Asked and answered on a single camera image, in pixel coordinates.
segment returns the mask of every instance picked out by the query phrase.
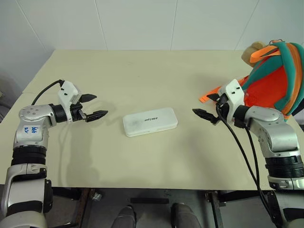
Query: white tiled wall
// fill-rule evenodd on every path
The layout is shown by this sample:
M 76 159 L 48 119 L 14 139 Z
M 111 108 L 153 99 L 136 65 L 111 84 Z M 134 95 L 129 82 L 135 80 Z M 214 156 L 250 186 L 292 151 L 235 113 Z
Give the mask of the white tiled wall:
M 304 42 L 303 0 L 0 0 L 0 90 L 13 102 L 54 49 L 244 49 Z

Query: robotic arm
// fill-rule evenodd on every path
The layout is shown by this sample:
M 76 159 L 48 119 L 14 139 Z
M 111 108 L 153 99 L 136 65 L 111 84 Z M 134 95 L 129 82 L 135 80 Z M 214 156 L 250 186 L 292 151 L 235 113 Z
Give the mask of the robotic arm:
M 269 185 L 276 190 L 268 195 L 273 222 L 288 227 L 291 221 L 304 219 L 304 167 L 297 136 L 285 123 L 283 114 L 272 108 L 244 106 L 244 92 L 235 79 L 209 98 L 217 102 L 219 117 L 193 109 L 196 115 L 214 125 L 223 120 L 236 127 L 246 127 L 258 137 Z
M 31 105 L 19 112 L 20 124 L 13 146 L 13 160 L 8 168 L 1 202 L 5 219 L 0 228 L 47 228 L 44 213 L 52 208 L 51 181 L 47 180 L 46 152 L 48 129 L 60 122 L 90 122 L 108 111 L 83 113 L 80 103 L 95 95 L 82 95 L 68 81 L 61 81 L 58 105 Z

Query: power bank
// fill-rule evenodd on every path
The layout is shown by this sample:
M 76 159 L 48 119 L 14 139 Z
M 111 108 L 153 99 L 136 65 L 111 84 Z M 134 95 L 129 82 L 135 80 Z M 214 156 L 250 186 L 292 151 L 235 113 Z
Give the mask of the power bank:
M 127 136 L 137 136 L 175 128 L 178 120 L 172 108 L 161 108 L 123 117 Z

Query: grout line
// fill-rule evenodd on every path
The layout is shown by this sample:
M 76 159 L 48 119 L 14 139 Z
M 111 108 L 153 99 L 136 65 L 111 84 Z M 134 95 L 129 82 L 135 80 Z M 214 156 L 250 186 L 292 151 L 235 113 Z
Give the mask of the grout line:
M 170 50 L 172 50 L 172 42 L 173 42 L 174 27 L 175 27 L 175 17 L 176 17 L 177 1 L 178 0 L 176 0 L 176 3 L 175 3 L 175 12 L 174 12 L 174 17 L 173 17 L 173 26 L 172 26 L 172 36 L 171 36 Z
M 252 13 L 251 13 L 251 15 L 250 15 L 250 18 L 249 18 L 249 20 L 248 20 L 248 22 L 247 22 L 247 24 L 246 24 L 246 26 L 245 26 L 245 28 L 244 28 L 244 31 L 242 32 L 242 35 L 241 35 L 241 37 L 239 38 L 239 40 L 238 40 L 238 42 L 237 42 L 237 45 L 236 45 L 236 47 L 234 48 L 234 50 L 237 49 L 239 43 L 241 42 L 241 39 L 243 38 L 243 35 L 244 35 L 244 33 L 245 33 L 246 29 L 247 29 L 247 26 L 248 26 L 248 24 L 249 24 L 249 22 L 250 22 L 250 20 L 251 20 L 251 18 L 252 18 L 252 16 L 253 16 L 254 12 L 256 11 L 256 8 L 257 8 L 257 5 L 258 5 L 259 2 L 260 2 L 260 0 L 257 1 L 256 6 L 254 7 L 254 9 L 253 9 L 253 11 L 252 11 Z
M 109 49 L 108 49 L 108 46 L 107 46 L 107 44 L 106 44 L 103 26 L 101 25 L 101 19 L 100 19 L 100 15 L 99 15 L 99 11 L 98 11 L 98 7 L 97 7 L 97 2 L 96 2 L 96 0 L 95 0 L 95 6 L 96 6 L 96 11 L 97 11 L 98 19 L 99 19 L 99 25 L 100 25 L 101 33 L 103 34 L 103 38 L 104 38 L 104 44 L 105 44 L 106 49 L 109 50 Z
M 43 45 L 43 43 L 42 43 L 41 39 L 39 38 L 38 34 L 37 34 L 36 31 L 34 30 L 34 28 L 33 28 L 33 26 L 31 25 L 31 23 L 29 22 L 29 19 L 28 19 L 28 17 L 26 16 L 25 12 L 23 11 L 22 7 L 20 6 L 18 0 L 16 0 L 16 3 L 17 3 L 17 5 L 19 6 L 19 9 L 21 10 L 21 12 L 22 12 L 24 18 L 27 20 L 28 25 L 31 27 L 31 29 L 32 29 L 32 31 L 34 32 L 35 36 L 36 36 L 37 39 L 39 40 L 39 43 L 42 45 L 42 47 L 44 48 L 44 50 L 47 52 L 46 47 Z

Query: table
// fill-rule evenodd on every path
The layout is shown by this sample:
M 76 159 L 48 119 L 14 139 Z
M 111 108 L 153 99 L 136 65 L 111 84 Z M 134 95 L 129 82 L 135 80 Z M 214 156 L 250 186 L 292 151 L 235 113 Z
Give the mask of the table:
M 213 126 L 192 108 L 215 113 L 214 104 L 198 98 L 251 67 L 241 51 L 88 51 L 57 50 L 40 69 L 0 124 L 0 183 L 10 166 L 18 112 L 36 94 L 61 78 L 83 93 L 97 95 L 84 111 L 108 110 L 90 123 L 59 123 L 49 130 L 47 177 L 53 186 L 91 188 L 162 188 L 255 190 L 255 184 L 232 135 L 223 123 Z M 57 104 L 58 87 L 37 104 Z M 176 129 L 129 138 L 126 114 L 172 107 Z M 294 118 L 288 123 L 304 148 L 304 133 Z M 244 130 L 234 127 L 249 162 L 254 166 Z M 253 136 L 259 161 L 261 189 L 269 190 L 265 160 Z

